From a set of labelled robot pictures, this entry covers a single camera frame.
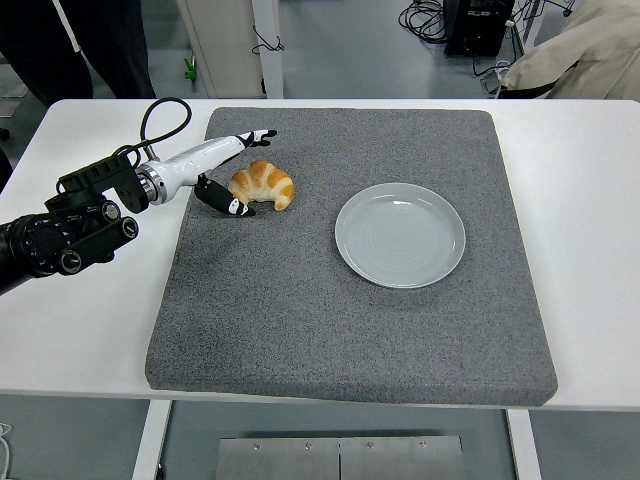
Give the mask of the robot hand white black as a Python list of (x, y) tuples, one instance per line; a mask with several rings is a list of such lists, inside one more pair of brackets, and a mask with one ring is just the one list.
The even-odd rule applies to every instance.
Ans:
[(148, 201), (161, 205), (172, 200), (181, 187), (193, 187), (196, 197), (215, 210), (233, 216), (254, 216), (255, 210), (238, 200), (206, 173), (229, 162), (246, 148), (268, 146), (276, 130), (254, 130), (240, 135), (206, 140), (167, 161), (149, 160), (136, 168)]

